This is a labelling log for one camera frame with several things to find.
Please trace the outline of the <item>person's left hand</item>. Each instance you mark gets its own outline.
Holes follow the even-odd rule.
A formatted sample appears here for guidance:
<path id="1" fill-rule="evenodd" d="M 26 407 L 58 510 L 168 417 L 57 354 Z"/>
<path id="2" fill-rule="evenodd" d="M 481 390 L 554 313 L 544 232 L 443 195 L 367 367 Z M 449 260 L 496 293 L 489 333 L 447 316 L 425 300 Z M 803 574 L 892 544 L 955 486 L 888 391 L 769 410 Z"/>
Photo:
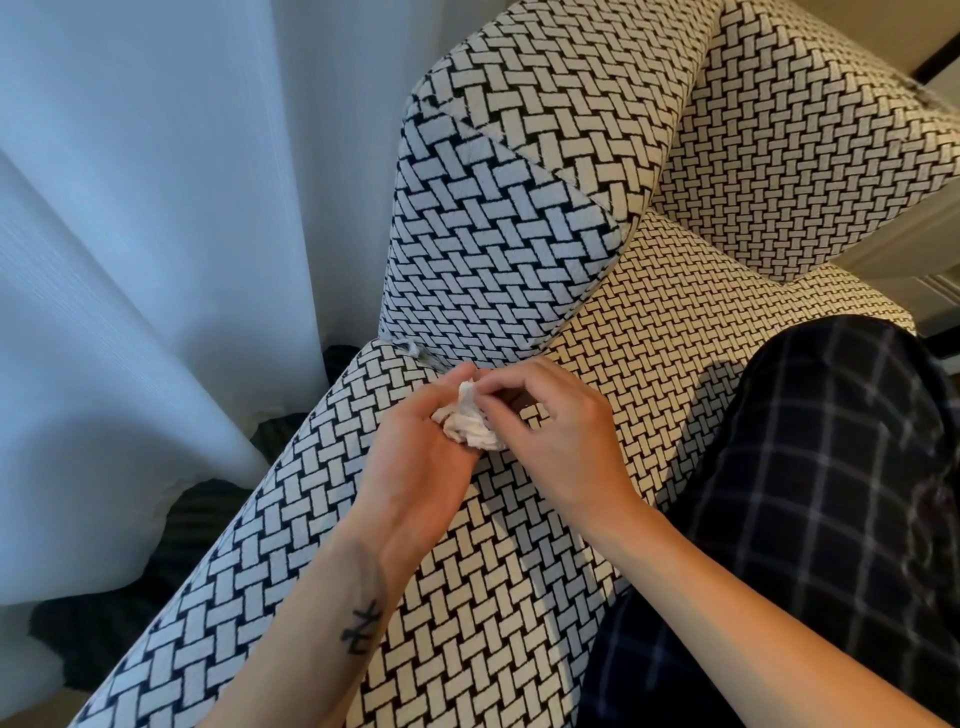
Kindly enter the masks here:
<path id="1" fill-rule="evenodd" d="M 375 553 L 408 564 L 419 564 L 447 532 L 479 456 L 427 418 L 428 385 L 381 419 L 347 514 Z"/>

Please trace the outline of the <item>person's right hand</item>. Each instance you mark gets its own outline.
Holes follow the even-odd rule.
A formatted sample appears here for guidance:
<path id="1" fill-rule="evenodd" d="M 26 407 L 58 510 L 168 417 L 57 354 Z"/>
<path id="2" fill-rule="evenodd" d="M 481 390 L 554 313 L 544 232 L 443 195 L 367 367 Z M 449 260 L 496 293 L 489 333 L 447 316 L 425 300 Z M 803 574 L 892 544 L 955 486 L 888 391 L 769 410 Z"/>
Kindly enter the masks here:
<path id="1" fill-rule="evenodd" d="M 521 410 L 532 443 L 522 452 L 507 448 L 570 528 L 588 540 L 602 538 L 644 502 L 628 474 L 606 397 L 546 360 L 557 368 L 556 415 L 536 405 Z"/>

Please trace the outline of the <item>white tissue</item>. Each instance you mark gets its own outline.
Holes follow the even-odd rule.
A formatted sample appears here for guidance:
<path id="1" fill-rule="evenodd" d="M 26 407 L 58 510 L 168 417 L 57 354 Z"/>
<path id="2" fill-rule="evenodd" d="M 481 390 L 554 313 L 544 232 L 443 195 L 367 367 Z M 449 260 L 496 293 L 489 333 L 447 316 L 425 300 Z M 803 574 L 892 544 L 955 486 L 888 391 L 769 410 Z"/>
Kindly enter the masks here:
<path id="1" fill-rule="evenodd" d="M 456 401 L 439 407 L 431 420 L 440 425 L 445 437 L 454 443 L 481 452 L 503 452 L 507 445 L 494 431 L 474 400 L 473 380 L 459 385 Z"/>

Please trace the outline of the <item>person's right forearm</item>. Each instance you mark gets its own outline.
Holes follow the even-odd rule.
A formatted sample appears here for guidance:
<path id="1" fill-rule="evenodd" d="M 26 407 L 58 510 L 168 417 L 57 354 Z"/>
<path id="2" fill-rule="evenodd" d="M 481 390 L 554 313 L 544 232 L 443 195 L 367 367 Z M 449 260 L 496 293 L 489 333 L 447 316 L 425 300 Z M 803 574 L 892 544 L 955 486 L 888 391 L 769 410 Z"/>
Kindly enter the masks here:
<path id="1" fill-rule="evenodd" d="M 640 499 L 587 540 L 649 602 L 747 728 L 951 728 L 734 577 Z"/>

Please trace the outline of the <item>person's left forearm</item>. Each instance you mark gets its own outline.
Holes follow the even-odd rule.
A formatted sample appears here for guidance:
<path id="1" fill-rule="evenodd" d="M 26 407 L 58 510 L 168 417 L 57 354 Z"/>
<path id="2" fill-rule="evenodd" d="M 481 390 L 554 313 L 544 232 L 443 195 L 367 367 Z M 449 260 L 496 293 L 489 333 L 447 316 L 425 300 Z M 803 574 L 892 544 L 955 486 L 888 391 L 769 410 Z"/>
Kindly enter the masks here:
<path id="1" fill-rule="evenodd" d="M 432 545 L 408 523 L 346 517 L 198 728 L 343 728 L 403 591 Z"/>

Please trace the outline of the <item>woven pattern block cushion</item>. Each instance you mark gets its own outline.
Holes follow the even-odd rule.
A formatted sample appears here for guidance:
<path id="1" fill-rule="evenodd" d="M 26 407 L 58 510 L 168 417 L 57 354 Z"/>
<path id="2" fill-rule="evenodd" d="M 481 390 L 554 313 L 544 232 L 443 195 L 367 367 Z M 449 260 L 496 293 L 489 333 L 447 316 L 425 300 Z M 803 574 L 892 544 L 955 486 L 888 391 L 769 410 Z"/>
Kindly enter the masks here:
<path id="1" fill-rule="evenodd" d="M 518 0 L 429 69 L 400 130 L 379 339 L 532 357 L 616 265 L 723 0 Z"/>
<path id="2" fill-rule="evenodd" d="M 786 284 L 960 179 L 960 112 L 789 0 L 725 0 L 652 208 Z"/>

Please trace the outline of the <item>dark plaid trousers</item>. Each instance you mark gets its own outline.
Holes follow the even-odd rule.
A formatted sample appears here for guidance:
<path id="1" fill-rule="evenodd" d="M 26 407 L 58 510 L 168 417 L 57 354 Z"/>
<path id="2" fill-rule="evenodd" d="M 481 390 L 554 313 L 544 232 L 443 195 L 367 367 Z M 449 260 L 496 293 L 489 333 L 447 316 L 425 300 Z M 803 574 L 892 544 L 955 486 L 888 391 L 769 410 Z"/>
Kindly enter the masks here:
<path id="1" fill-rule="evenodd" d="M 916 338 L 854 316 L 776 335 L 663 516 L 960 728 L 960 394 Z M 632 586 L 594 642 L 577 725 L 745 724 Z"/>

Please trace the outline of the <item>white sheer curtain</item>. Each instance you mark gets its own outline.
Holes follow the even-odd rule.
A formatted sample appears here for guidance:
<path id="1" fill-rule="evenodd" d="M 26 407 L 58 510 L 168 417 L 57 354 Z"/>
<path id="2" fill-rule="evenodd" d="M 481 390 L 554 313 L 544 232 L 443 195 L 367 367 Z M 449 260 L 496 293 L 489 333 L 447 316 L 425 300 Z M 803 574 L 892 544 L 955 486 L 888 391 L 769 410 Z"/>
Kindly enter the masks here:
<path id="1" fill-rule="evenodd" d="M 375 336 L 406 97 L 511 1 L 0 0 L 0 721 Z"/>

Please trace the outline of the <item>white furniture panel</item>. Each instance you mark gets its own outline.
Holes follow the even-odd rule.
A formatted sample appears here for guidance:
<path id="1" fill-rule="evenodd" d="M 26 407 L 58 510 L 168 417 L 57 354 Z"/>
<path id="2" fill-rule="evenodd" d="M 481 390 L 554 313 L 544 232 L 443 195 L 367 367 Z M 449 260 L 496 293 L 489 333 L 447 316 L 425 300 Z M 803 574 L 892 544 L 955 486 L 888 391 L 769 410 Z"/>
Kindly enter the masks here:
<path id="1" fill-rule="evenodd" d="M 833 264 L 906 310 L 921 334 L 960 326 L 960 179 L 883 224 Z"/>

